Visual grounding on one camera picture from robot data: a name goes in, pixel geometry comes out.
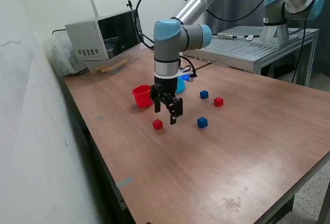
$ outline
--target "blue cube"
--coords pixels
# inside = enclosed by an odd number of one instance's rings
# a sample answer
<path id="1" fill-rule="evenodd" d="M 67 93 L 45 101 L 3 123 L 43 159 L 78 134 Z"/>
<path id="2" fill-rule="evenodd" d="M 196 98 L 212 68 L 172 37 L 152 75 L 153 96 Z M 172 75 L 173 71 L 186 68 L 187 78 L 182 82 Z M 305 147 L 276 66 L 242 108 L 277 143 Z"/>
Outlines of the blue cube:
<path id="1" fill-rule="evenodd" d="M 205 117 L 198 118 L 197 125 L 200 129 L 207 127 L 207 119 Z"/>
<path id="2" fill-rule="evenodd" d="M 208 98 L 208 91 L 201 91 L 200 92 L 200 95 L 201 95 L 201 99 L 206 99 Z"/>

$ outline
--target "metal workbench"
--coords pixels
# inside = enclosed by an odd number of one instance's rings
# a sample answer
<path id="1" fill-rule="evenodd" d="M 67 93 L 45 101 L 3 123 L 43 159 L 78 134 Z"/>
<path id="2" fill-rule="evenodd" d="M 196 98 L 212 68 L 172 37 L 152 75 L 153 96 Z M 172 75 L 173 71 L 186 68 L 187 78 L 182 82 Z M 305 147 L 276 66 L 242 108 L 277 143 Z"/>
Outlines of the metal workbench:
<path id="1" fill-rule="evenodd" d="M 237 26 L 222 33 L 235 36 L 260 35 L 261 29 L 262 27 Z M 294 33 L 297 30 L 299 29 L 290 28 L 289 32 L 292 36 L 299 36 L 299 40 L 282 49 L 251 45 L 251 41 L 248 40 L 227 40 L 214 36 L 208 47 L 201 50 L 186 51 L 184 55 L 261 74 L 263 67 L 280 60 L 288 54 L 299 51 L 304 31 Z M 299 85 L 309 85 L 318 35 L 318 29 L 306 29 L 304 48 L 296 76 L 296 83 Z"/>

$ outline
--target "robotic arm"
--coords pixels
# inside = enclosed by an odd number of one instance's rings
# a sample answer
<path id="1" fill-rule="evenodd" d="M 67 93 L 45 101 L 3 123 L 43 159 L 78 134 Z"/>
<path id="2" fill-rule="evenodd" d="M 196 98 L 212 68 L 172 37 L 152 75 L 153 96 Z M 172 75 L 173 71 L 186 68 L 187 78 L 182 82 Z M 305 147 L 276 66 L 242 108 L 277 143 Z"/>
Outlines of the robotic arm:
<path id="1" fill-rule="evenodd" d="M 177 78 L 187 74 L 179 69 L 179 53 L 206 47 L 212 40 L 211 29 L 207 25 L 193 24 L 214 0 L 187 0 L 180 12 L 169 20 L 155 23 L 155 83 L 151 98 L 155 112 L 160 111 L 160 103 L 170 112 L 170 123 L 183 114 L 183 100 L 176 98 Z M 287 20 L 315 19 L 320 14 L 324 0 L 265 0 L 265 17 L 260 40 L 268 43 L 289 39 Z M 197 76 L 189 72 L 189 81 Z"/>

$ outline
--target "wooden table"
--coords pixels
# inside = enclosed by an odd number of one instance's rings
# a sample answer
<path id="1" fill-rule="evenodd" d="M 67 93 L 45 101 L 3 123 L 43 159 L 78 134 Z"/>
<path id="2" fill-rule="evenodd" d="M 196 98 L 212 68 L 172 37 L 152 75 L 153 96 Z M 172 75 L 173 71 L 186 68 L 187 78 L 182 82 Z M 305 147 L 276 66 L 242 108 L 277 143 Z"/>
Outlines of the wooden table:
<path id="1" fill-rule="evenodd" d="M 330 94 L 218 65 L 197 74 L 175 125 L 164 106 L 135 106 L 131 90 L 153 83 L 149 51 L 116 75 L 65 81 L 136 223 L 267 223 L 329 159 Z"/>

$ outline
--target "red cube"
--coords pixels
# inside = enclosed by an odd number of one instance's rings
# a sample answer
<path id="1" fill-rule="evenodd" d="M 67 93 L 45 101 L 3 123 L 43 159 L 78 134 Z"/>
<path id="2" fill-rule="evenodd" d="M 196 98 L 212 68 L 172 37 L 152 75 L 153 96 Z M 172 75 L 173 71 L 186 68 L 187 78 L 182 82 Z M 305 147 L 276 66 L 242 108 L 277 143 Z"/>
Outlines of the red cube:
<path id="1" fill-rule="evenodd" d="M 214 99 L 214 105 L 216 106 L 216 107 L 220 107 L 220 106 L 222 106 L 223 105 L 223 99 L 222 98 L 215 98 Z"/>
<path id="2" fill-rule="evenodd" d="M 161 128 L 163 128 L 163 122 L 161 120 L 159 120 L 159 119 L 156 119 L 153 122 L 153 126 L 154 126 L 154 129 L 160 130 Z"/>

